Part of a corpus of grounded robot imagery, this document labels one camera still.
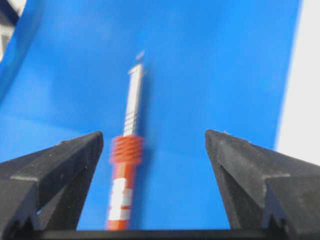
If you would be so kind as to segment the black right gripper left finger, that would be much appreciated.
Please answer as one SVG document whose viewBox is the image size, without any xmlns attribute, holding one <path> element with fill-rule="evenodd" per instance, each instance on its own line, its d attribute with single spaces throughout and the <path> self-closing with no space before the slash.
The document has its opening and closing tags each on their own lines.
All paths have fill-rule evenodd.
<svg viewBox="0 0 320 240">
<path fill-rule="evenodd" d="M 0 230 L 75 230 L 104 146 L 101 131 L 0 164 Z"/>
</svg>

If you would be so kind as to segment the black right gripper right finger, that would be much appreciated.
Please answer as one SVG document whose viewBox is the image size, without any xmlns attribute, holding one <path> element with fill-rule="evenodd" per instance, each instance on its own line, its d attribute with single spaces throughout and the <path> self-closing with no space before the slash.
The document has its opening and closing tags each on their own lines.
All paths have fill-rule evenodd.
<svg viewBox="0 0 320 240">
<path fill-rule="evenodd" d="M 207 130 L 206 151 L 232 229 L 320 229 L 318 165 Z"/>
</svg>

